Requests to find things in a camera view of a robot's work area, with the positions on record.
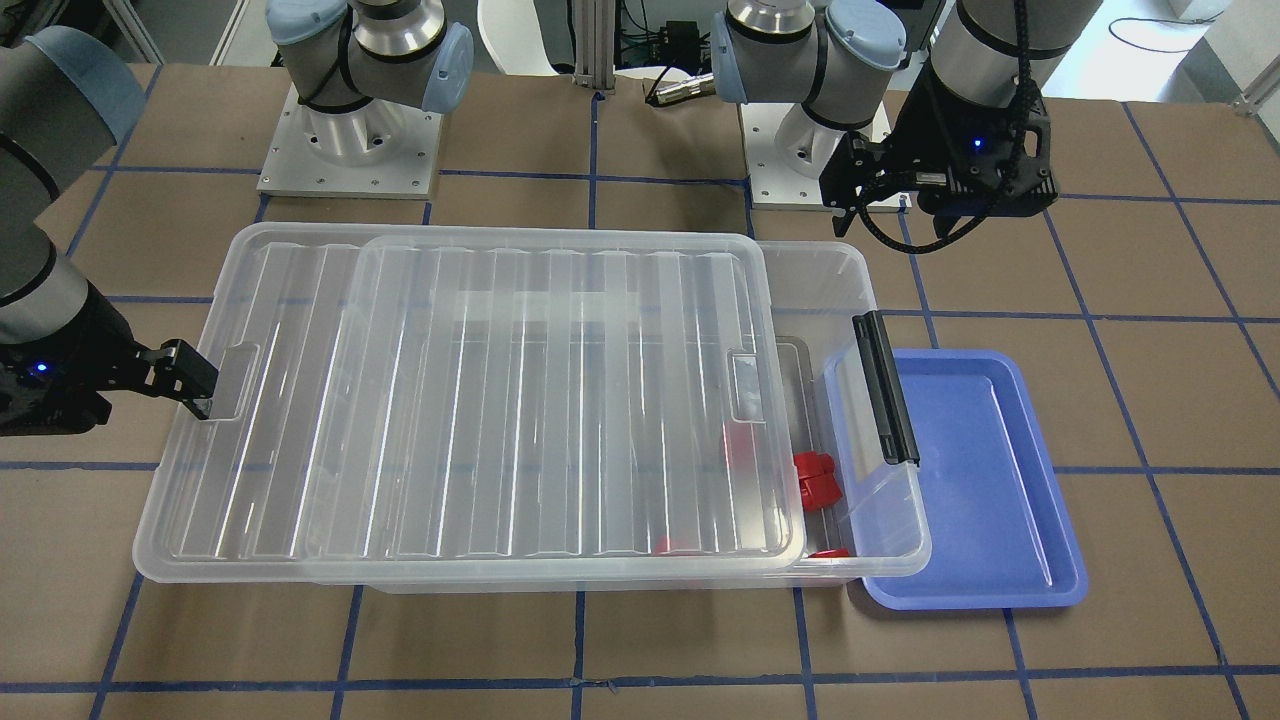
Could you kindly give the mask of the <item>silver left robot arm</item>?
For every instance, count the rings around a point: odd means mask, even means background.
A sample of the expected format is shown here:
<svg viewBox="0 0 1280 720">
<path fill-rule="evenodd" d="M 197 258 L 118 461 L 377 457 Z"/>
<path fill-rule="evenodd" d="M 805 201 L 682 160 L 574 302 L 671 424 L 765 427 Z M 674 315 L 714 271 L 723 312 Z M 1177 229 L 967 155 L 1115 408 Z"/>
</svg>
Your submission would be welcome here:
<svg viewBox="0 0 1280 720">
<path fill-rule="evenodd" d="M 963 218 L 1032 217 L 1059 196 L 1041 82 L 1096 1 L 959 1 L 932 41 L 890 133 L 868 135 L 908 29 L 879 1 L 728 1 L 712 24 L 716 88 L 733 104 L 782 102 L 833 138 L 800 161 L 838 234 L 856 211 L 914 193 L 940 236 Z"/>
</svg>

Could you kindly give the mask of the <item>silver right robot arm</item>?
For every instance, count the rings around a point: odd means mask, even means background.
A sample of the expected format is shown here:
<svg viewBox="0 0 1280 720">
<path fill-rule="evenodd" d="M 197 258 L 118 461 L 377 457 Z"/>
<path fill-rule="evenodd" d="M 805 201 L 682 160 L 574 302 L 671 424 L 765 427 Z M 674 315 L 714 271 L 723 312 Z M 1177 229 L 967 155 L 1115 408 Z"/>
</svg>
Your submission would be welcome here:
<svg viewBox="0 0 1280 720">
<path fill-rule="evenodd" d="M 394 142 L 378 113 L 448 114 L 474 70 L 470 29 L 439 1 L 270 1 L 265 20 L 326 160 Z M 136 127 L 142 87 L 95 37 L 49 26 L 3 50 L 3 434 L 108 423 L 109 391 L 209 418 L 218 369 L 183 340 L 142 345 L 36 220 Z"/>
</svg>

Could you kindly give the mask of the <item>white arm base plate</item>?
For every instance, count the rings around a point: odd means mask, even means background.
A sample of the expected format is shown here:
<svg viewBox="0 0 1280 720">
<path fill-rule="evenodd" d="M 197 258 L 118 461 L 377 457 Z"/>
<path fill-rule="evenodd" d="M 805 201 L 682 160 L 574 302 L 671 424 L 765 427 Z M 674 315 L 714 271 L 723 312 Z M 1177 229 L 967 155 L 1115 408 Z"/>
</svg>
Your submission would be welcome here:
<svg viewBox="0 0 1280 720">
<path fill-rule="evenodd" d="M 829 211 L 818 179 L 842 135 L 817 124 L 797 104 L 741 104 L 739 115 L 753 205 Z"/>
<path fill-rule="evenodd" d="M 271 197 L 431 197 L 447 118 L 374 100 L 324 114 L 289 88 L 262 161 L 260 193 Z"/>
</svg>

